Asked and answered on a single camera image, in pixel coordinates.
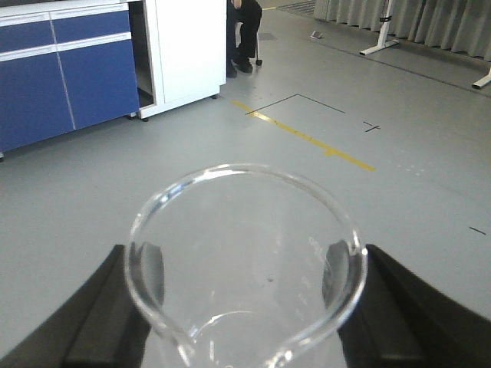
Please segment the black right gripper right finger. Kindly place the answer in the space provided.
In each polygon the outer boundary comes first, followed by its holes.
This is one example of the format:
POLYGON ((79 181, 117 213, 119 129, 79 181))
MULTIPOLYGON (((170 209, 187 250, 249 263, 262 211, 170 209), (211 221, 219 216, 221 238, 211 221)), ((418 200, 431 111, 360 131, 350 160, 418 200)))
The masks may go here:
POLYGON ((488 367, 490 321, 450 299, 375 245, 328 247, 326 306, 339 307, 349 367, 488 367))

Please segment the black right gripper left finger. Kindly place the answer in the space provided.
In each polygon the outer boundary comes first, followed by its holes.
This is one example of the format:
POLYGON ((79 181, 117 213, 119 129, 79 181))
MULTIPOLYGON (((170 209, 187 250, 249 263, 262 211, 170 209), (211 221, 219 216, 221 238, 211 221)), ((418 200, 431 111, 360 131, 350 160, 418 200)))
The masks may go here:
POLYGON ((47 320, 1 359, 3 367, 140 367, 150 333, 124 280, 123 245, 47 320))

